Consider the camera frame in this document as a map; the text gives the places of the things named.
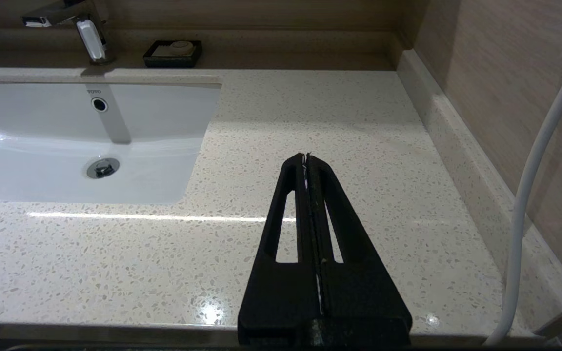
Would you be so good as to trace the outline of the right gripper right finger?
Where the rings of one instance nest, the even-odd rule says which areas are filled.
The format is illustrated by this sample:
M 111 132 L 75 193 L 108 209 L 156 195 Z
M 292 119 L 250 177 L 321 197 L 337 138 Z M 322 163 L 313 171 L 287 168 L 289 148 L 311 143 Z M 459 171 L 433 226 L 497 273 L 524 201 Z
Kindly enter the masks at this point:
M 410 344 L 412 316 L 332 167 L 308 155 L 321 344 Z

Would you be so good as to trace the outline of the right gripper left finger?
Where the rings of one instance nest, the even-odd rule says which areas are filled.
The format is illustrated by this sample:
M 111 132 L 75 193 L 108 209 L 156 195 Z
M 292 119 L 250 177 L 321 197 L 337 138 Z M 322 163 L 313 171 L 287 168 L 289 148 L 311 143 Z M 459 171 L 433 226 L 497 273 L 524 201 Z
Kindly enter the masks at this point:
M 240 344 L 304 344 L 310 322 L 321 315 L 314 228 L 306 189 L 306 156 L 286 160 L 238 315 Z M 277 262 L 289 193 L 295 196 L 297 262 Z

